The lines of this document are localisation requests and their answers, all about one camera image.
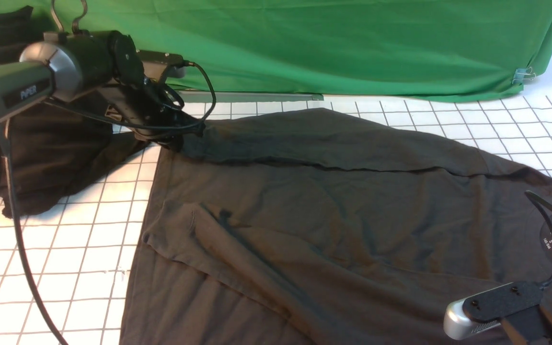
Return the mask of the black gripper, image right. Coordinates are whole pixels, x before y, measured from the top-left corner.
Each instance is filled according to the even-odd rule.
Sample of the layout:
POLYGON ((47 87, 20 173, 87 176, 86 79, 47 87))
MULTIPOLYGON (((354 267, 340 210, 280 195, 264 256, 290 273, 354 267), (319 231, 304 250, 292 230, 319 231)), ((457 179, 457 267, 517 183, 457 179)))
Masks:
POLYGON ((552 345, 552 314, 535 305, 499 319, 513 345, 552 345))

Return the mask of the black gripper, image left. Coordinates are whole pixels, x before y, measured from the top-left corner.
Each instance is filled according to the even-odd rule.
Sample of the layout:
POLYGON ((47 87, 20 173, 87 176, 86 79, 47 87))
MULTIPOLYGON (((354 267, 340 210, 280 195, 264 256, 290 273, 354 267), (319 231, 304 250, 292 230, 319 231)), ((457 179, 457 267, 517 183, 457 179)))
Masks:
POLYGON ((120 114, 121 119, 139 140, 160 144, 180 152, 184 135, 202 137, 205 120, 187 114, 184 100, 167 84, 149 83, 140 88, 109 84, 99 88, 99 94, 120 114))

